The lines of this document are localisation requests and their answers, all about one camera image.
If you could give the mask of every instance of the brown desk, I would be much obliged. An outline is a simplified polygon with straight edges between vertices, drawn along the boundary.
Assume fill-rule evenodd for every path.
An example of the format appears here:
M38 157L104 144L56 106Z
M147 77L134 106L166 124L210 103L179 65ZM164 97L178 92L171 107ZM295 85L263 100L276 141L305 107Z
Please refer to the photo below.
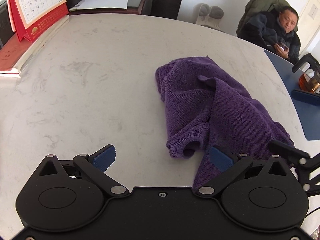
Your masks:
M76 10L69 12L69 15L77 14L90 14L90 13L126 13L126 14L141 14L142 9L145 5L146 0L141 0L138 7L128 7L127 9L118 8L97 8L97 9L86 9L86 10Z

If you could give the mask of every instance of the black coat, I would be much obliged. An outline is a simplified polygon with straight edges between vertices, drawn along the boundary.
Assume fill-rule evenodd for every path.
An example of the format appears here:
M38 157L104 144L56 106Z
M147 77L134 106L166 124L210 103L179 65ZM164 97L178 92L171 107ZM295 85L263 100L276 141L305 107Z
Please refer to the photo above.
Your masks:
M274 44L284 43L289 47L289 58L293 64L299 61L300 39L295 31L286 33L279 23L276 10L261 12L249 19L238 37L276 53Z

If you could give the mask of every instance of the marble tabletop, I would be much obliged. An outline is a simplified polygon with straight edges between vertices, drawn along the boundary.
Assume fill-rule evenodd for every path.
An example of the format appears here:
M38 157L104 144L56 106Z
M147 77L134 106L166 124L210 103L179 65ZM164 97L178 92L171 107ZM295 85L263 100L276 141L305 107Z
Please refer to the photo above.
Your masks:
M60 160L116 147L106 171L134 186L191 186L202 153L172 159L155 70L181 57L209 56L280 122L295 146L315 155L290 96L259 48L190 23L126 14L71 16L28 64L21 79L0 78L0 236L22 228L15 199L45 155ZM320 203L311 197L310 210ZM311 234L320 216L302 228Z

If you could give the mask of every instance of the calendar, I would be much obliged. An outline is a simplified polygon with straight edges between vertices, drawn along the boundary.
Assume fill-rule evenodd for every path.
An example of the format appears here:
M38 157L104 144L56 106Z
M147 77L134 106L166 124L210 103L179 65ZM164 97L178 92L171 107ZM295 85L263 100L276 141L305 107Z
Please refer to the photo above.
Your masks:
M66 0L8 0L12 29L18 40L35 41L52 24L68 14Z

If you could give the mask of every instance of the screw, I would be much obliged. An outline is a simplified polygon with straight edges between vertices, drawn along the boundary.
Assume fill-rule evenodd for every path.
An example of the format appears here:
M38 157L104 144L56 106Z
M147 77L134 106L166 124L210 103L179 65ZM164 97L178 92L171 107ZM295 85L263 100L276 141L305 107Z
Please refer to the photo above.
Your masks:
M204 195L210 195L214 192L214 189L212 187L201 187L199 192Z
M127 189L124 186L114 186L110 189L110 191L113 194L122 194L126 191Z
M308 191L310 189L310 184L305 184L302 188L304 191Z
M305 158L301 158L301 159L299 160L299 163L300 163L301 165L304 165L304 164L307 163L307 160L306 160Z

